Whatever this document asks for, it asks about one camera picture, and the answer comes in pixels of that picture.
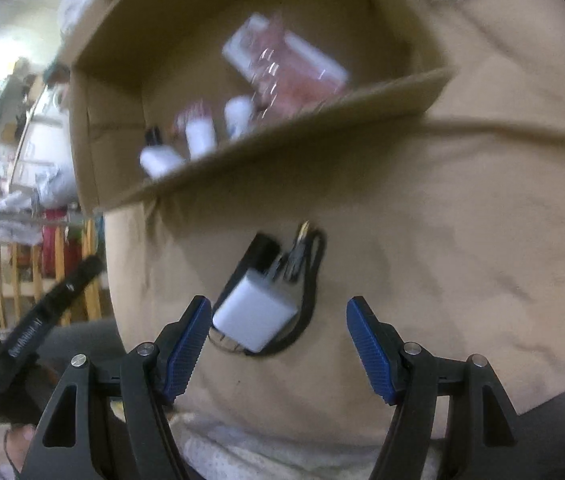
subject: white bottle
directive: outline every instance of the white bottle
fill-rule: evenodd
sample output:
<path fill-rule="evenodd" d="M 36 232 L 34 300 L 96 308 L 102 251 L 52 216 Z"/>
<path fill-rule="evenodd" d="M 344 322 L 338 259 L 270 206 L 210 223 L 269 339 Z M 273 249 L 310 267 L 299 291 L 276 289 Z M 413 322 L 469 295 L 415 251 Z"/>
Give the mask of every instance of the white bottle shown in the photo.
<path fill-rule="evenodd" d="M 192 160 L 201 158 L 216 149 L 216 131 L 213 127 L 213 119 L 209 116 L 187 121 L 184 134 L 187 137 Z"/>
<path fill-rule="evenodd" d="M 153 179 L 173 173 L 185 164 L 184 158 L 171 146 L 162 144 L 158 127 L 145 134 L 147 146 L 140 152 L 140 165 Z"/>
<path fill-rule="evenodd" d="M 250 123 L 256 112 L 256 107 L 251 97 L 241 95 L 227 101 L 225 105 L 225 121 L 227 133 L 231 140 L 238 139 L 251 129 Z"/>

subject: tan cloth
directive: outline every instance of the tan cloth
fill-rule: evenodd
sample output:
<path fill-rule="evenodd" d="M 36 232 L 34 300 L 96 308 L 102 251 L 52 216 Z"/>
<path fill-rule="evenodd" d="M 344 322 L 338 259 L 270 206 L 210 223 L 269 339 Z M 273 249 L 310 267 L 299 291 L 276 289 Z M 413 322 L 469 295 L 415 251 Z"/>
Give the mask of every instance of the tan cloth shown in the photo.
<path fill-rule="evenodd" d="M 392 411 L 347 333 L 357 294 L 434 354 L 486 355 L 519 412 L 565 390 L 565 2 L 430 12 L 460 72 L 426 119 L 328 134 L 107 216 L 128 348 L 194 294 L 215 299 L 257 230 L 290 240 L 312 219 L 329 236 L 296 345 L 267 360 L 206 345 L 184 407 L 275 436 L 380 443 Z"/>

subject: phone charger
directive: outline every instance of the phone charger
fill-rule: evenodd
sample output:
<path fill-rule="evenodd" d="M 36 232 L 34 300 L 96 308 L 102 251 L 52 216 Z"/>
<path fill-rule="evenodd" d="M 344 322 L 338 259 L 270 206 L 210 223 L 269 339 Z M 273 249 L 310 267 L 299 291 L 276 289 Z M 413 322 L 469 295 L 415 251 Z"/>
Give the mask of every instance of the phone charger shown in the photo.
<path fill-rule="evenodd" d="M 258 353 L 294 316 L 298 306 L 249 269 L 213 316 L 214 327 L 247 350 Z"/>

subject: pink package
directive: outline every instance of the pink package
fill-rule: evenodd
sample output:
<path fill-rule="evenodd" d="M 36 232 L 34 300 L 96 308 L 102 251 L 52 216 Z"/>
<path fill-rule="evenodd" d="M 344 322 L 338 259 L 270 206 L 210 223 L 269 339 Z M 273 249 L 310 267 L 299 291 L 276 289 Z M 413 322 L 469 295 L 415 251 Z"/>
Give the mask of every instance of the pink package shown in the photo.
<path fill-rule="evenodd" d="M 270 20 L 253 15 L 236 36 L 239 41 L 232 38 L 224 54 L 250 77 L 264 109 L 261 118 L 292 117 L 303 108 L 315 107 L 338 95 L 346 86 L 345 70 L 285 30 L 279 14 Z M 249 60 L 248 70 L 240 66 L 245 57 Z"/>

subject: blue gripper pad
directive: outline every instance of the blue gripper pad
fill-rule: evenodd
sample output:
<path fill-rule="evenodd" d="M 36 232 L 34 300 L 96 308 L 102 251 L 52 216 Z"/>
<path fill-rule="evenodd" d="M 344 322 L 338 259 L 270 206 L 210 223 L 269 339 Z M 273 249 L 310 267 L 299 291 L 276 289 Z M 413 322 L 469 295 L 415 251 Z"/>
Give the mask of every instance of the blue gripper pad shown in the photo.
<path fill-rule="evenodd" d="M 183 314 L 180 322 L 188 317 L 189 322 L 166 362 L 163 395 L 170 402 L 187 389 L 211 327 L 211 303 L 207 298 L 200 296 L 198 305 L 191 305 L 190 308 L 195 308 L 195 311 L 191 314 L 188 308 Z"/>
<path fill-rule="evenodd" d="M 379 324 L 373 314 L 371 321 Z M 347 328 L 354 340 L 373 391 L 388 404 L 396 403 L 396 391 L 391 383 L 391 364 L 378 343 L 370 323 L 355 298 L 347 303 Z"/>

